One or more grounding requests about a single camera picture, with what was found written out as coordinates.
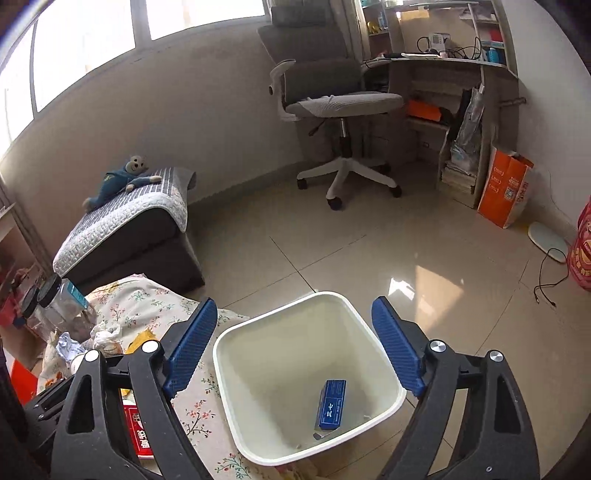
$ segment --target small box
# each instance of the small box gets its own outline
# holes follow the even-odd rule
[[[124,400],[123,409],[125,412],[125,420],[131,435],[131,441],[134,444],[135,453],[140,459],[153,459],[154,454],[146,438],[144,425],[139,417],[138,407],[130,404]]]
[[[316,428],[320,430],[336,430],[340,427],[340,419],[345,405],[346,384],[346,380],[326,381],[320,393]]]

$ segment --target plastic bag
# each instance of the plastic bag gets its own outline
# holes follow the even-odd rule
[[[74,357],[81,353],[86,353],[87,351],[87,349],[81,344],[72,340],[68,332],[64,332],[60,335],[57,340],[56,350],[60,357],[65,360],[68,367],[70,366],[70,362],[74,360]]]
[[[90,339],[84,342],[84,346],[97,349],[105,356],[120,355],[123,353],[119,343],[121,336],[121,325],[107,327],[105,322],[100,322],[90,331]]]
[[[569,271],[585,290],[591,290],[591,198],[579,216],[577,238],[569,251]]]
[[[479,90],[472,89],[470,104],[464,114],[464,120],[460,126],[457,137],[451,147],[451,160],[448,166],[475,176],[478,172],[480,161],[480,119],[484,111],[484,87]]]

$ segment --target chair headrest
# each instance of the chair headrest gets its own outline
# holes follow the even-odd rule
[[[312,27],[333,23],[328,0],[271,7],[271,23],[276,27]]]

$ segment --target orange paper bag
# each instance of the orange paper bag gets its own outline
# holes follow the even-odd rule
[[[492,165],[478,212],[501,228],[512,224],[525,208],[534,164],[520,155],[492,149]]]

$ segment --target blue gripper pad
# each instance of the blue gripper pad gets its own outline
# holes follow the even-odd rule
[[[420,397],[426,388],[421,375],[421,359],[400,328],[398,314],[385,302],[387,300],[380,297],[372,304],[374,329],[402,386],[415,397]]]
[[[216,303],[212,299],[207,299],[200,307],[197,316],[168,358],[168,376],[162,390],[170,399],[187,388],[217,326]]]

